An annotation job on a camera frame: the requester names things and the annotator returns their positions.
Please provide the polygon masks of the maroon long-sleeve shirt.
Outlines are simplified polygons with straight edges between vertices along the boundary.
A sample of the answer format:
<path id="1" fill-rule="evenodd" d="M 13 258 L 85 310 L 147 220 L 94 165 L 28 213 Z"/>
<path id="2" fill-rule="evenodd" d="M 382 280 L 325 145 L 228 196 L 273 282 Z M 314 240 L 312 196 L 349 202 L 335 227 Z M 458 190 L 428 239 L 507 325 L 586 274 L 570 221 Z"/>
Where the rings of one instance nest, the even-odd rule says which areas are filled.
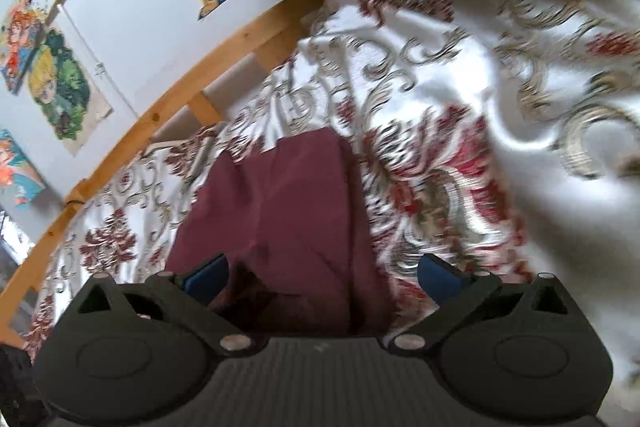
<path id="1" fill-rule="evenodd" d="M 253 335 L 377 336 L 394 300 L 376 264 L 360 168 L 329 128 L 234 160 L 221 153 L 166 261 L 186 275 L 218 254 L 229 280 L 206 307 Z"/>

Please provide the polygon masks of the blond anime character poster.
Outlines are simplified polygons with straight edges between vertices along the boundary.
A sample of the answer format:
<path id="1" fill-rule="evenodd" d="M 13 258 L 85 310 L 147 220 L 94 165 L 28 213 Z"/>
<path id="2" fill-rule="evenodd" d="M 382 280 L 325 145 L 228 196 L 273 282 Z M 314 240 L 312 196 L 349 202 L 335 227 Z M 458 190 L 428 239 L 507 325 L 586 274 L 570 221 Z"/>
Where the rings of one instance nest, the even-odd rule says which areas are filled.
<path id="1" fill-rule="evenodd" d="M 72 156 L 88 142 L 98 124 L 113 112 L 62 31 L 43 34 L 27 74 L 27 87 L 44 118 Z"/>

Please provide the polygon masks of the floral white bedspread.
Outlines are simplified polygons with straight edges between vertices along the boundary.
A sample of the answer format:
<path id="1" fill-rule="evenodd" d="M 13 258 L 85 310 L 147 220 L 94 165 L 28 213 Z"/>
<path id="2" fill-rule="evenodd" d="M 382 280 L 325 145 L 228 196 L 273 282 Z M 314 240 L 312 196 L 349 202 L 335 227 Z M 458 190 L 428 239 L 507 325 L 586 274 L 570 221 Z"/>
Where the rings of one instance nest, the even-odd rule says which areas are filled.
<path id="1" fill-rule="evenodd" d="M 328 128 L 359 161 L 375 298 L 394 335 L 432 314 L 418 262 L 522 283 L 551 271 L 614 363 L 601 415 L 639 421 L 639 0 L 326 0 L 310 35 L 220 124 L 153 145 L 65 231 L 36 355 L 91 275 L 140 283 L 189 239 L 222 170 Z"/>

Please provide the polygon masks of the colourful top poster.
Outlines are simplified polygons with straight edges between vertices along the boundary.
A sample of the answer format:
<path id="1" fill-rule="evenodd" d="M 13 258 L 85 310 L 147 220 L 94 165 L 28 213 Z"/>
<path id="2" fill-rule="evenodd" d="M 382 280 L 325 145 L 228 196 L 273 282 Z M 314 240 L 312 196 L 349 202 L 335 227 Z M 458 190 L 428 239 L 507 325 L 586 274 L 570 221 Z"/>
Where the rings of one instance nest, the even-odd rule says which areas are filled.
<path id="1" fill-rule="evenodd" d="M 17 94 L 22 87 L 42 26 L 28 0 L 13 0 L 1 21 L 1 77 L 11 94 Z"/>

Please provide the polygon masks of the white wall pipe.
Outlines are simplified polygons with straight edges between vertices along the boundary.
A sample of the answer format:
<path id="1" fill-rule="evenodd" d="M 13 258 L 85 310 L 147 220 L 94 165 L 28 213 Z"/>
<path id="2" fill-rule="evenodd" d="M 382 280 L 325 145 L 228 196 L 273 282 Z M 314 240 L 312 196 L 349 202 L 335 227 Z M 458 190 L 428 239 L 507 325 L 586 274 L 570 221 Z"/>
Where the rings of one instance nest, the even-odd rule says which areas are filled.
<path id="1" fill-rule="evenodd" d="M 87 38 L 81 33 L 77 24 L 73 21 L 70 13 L 64 8 L 64 5 L 61 3 L 58 4 L 58 12 L 60 12 L 70 24 L 70 27 L 73 28 L 74 33 L 77 35 L 77 38 L 82 42 L 82 45 L 86 48 L 87 52 L 91 55 L 91 60 L 94 63 L 94 69 L 96 70 L 96 75 L 102 79 L 103 82 L 106 82 L 110 85 L 110 89 L 113 90 L 117 94 L 117 98 L 127 107 L 128 113 L 137 120 L 139 115 L 134 110 L 134 106 L 128 101 L 128 98 L 122 93 L 122 89 L 120 89 L 117 82 L 112 78 L 103 61 L 100 60 L 99 55 L 96 54 L 96 51 L 90 46 Z"/>

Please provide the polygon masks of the orange-haired character poster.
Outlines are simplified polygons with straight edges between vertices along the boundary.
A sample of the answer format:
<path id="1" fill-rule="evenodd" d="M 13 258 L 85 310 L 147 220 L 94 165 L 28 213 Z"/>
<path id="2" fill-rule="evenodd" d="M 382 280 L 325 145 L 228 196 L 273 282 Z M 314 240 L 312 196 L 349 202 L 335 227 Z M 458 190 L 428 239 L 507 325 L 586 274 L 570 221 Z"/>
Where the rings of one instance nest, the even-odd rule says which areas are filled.
<path id="1" fill-rule="evenodd" d="M 14 206 L 28 206 L 46 188 L 40 174 L 9 131 L 1 130 L 1 187 L 13 194 Z"/>

